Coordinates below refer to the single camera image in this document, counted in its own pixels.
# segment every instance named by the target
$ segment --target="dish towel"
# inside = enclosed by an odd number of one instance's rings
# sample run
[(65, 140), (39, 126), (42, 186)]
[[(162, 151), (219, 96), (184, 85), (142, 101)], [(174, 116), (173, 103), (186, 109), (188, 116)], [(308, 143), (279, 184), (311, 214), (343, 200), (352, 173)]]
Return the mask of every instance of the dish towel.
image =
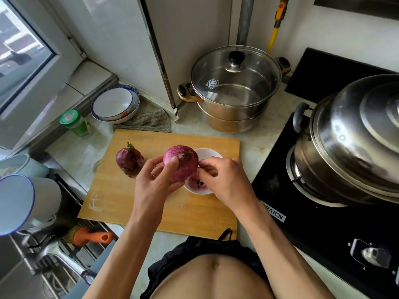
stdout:
[(155, 112), (146, 112), (140, 114), (122, 124), (114, 125), (114, 131), (115, 129), (155, 131), (165, 133), (172, 132), (169, 116), (163, 109), (157, 110)]

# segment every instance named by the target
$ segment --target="window frame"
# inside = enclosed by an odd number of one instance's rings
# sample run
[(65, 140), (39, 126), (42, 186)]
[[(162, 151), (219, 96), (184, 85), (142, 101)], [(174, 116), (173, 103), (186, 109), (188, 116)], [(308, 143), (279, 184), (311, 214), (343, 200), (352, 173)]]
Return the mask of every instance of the window frame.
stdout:
[(0, 147), (12, 150), (83, 58), (39, 0), (6, 0), (55, 54), (0, 112)]

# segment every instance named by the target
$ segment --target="countertop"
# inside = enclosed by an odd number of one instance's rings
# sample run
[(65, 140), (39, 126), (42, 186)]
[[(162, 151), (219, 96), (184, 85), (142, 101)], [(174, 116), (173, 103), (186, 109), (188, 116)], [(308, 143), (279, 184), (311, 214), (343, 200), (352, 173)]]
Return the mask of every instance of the countertop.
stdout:
[[(223, 134), (213, 130), (200, 120), (200, 109), (196, 103), (187, 104), (179, 110), (179, 120), (171, 120), (172, 132), (181, 134), (196, 134), (218, 137), (232, 137), (240, 140), (240, 159), (243, 162), (244, 170), (252, 182), (262, 164), (266, 160), (274, 143), (280, 135), (284, 124), (287, 122), (295, 107), (305, 101), (304, 99), (285, 92), (285, 84), (274, 96), (272, 96), (259, 125), (253, 130), (242, 134)], [(307, 101), (311, 107), (315, 104)], [(145, 99), (142, 99), (139, 113), (155, 111), (158, 108)], [(89, 138), (77, 137), (71, 131), (67, 132), (55, 143), (47, 148), (47, 152), (75, 179), (86, 191), (94, 179), (93, 166), (102, 158), (112, 138), (112, 125), (99, 122), (91, 115), (86, 119), (95, 128), (93, 135)], [(121, 226), (111, 224), (116, 234), (122, 231)], [(179, 235), (167, 232), (156, 232), (144, 261), (143, 267), (133, 288), (131, 298), (139, 298), (148, 284), (147, 268), (175, 246), (185, 241), (186, 235)], [(253, 244), (245, 229), (238, 224), (238, 240), (243, 246), (253, 249)], [(338, 299), (366, 299), (367, 297), (352, 288), (339, 277), (324, 268), (309, 256), (304, 256), (316, 273), (326, 283), (327, 287)]]

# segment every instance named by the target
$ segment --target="black shorts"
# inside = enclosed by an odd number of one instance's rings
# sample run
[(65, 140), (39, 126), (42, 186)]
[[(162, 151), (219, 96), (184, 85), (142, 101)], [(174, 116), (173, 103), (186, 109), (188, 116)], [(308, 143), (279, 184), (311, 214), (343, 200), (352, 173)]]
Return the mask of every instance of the black shorts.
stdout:
[[(230, 234), (229, 240), (223, 239)], [(218, 240), (189, 236), (185, 242), (167, 252), (161, 260), (148, 268), (150, 282), (140, 299), (149, 299), (161, 282), (174, 270), (192, 259), (204, 254), (220, 254), (237, 258), (256, 272), (266, 283), (269, 281), (261, 260), (250, 248), (243, 247), (238, 240), (232, 240), (232, 230), (227, 229)]]

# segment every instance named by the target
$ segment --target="belly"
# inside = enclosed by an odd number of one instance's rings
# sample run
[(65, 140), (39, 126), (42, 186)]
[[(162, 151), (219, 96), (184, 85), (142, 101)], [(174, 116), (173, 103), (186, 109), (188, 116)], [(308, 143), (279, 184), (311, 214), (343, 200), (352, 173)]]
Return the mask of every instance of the belly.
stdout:
[(151, 299), (273, 299), (270, 286), (242, 261), (224, 255), (201, 255), (176, 269)]

